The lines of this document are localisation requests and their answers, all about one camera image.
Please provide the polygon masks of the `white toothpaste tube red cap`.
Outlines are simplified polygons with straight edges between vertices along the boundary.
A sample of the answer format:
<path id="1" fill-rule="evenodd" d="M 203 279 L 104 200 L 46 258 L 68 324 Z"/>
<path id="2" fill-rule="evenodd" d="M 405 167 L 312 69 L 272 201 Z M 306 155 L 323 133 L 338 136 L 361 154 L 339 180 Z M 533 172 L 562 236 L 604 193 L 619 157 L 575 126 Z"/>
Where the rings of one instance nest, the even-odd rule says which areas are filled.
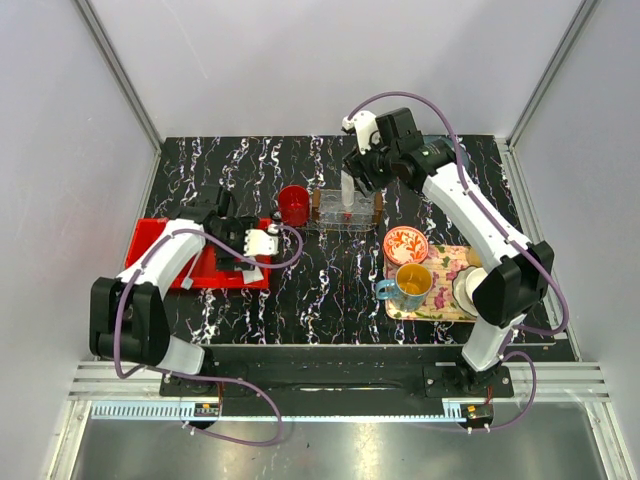
<path id="1" fill-rule="evenodd" d="M 346 171 L 341 172 L 341 202 L 343 216 L 350 219 L 355 201 L 355 184 L 353 177 Z"/>

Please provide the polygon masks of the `white toothpaste tube black cap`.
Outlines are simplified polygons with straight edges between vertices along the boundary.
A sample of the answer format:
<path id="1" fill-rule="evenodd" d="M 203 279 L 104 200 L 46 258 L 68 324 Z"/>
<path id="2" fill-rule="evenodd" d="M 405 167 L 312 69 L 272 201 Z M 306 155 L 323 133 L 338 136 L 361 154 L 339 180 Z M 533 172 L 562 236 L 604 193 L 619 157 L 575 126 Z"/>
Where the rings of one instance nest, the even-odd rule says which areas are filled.
<path id="1" fill-rule="evenodd" d="M 262 270 L 256 267 L 252 270 L 243 270 L 242 278 L 243 278 L 243 282 L 246 285 L 249 285 L 249 284 L 262 282 L 264 280 L 264 275 L 262 273 Z"/>

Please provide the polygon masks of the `red cup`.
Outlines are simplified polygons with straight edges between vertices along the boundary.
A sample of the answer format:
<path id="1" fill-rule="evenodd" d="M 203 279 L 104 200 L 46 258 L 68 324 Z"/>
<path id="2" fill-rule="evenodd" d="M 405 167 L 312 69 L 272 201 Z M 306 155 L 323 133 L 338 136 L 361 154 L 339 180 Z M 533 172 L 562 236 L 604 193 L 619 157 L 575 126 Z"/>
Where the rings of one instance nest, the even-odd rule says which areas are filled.
<path id="1" fill-rule="evenodd" d="M 284 187 L 278 195 L 278 209 L 282 221 L 292 227 L 301 227 L 310 218 L 310 197 L 300 185 Z"/>

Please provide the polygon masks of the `clear acrylic toothbrush holder rack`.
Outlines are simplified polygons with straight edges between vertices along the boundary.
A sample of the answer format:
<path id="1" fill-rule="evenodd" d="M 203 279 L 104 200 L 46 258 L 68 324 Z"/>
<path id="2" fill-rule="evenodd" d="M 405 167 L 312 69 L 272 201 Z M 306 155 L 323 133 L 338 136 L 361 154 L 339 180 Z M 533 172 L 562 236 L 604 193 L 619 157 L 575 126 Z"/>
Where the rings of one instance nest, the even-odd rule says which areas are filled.
<path id="1" fill-rule="evenodd" d="M 311 196 L 311 222 L 319 228 L 368 231 L 378 226 L 383 213 L 380 192 L 365 196 L 354 193 L 354 201 L 345 206 L 340 190 L 316 189 Z"/>

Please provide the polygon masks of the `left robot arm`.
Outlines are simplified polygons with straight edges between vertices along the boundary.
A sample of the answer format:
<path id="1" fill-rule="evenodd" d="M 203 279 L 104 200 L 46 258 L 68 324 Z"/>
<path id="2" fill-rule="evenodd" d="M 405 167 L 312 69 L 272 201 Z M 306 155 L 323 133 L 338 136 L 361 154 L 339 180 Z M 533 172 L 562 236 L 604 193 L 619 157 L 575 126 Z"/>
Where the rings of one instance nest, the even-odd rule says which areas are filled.
<path id="1" fill-rule="evenodd" d="M 170 334 L 164 308 L 169 288 L 186 266 L 209 264 L 199 278 L 208 286 L 229 274 L 243 277 L 242 263 L 230 254 L 244 253 L 246 232 L 260 226 L 252 216 L 233 216 L 235 198 L 219 189 L 216 199 L 194 201 L 178 208 L 150 247 L 115 278 L 98 278 L 91 288 L 89 348 L 101 358 L 115 357 L 143 366 L 182 373 L 182 384 L 195 395 L 213 390 L 215 369 L 204 363 L 203 348 Z"/>

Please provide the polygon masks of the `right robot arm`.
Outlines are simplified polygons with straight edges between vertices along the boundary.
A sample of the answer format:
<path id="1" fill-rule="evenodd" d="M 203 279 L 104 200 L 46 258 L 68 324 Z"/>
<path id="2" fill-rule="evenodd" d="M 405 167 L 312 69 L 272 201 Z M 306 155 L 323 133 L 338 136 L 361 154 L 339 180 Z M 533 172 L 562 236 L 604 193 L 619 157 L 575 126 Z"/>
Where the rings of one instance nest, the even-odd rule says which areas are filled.
<path id="1" fill-rule="evenodd" d="M 511 226 L 472 182 L 459 142 L 426 142 L 409 109 L 357 111 L 343 119 L 342 129 L 357 141 L 343 160 L 355 189 L 370 196 L 401 181 L 439 207 L 479 255 L 487 276 L 472 295 L 478 315 L 452 379 L 463 394 L 480 394 L 509 334 L 547 293 L 552 248 Z"/>

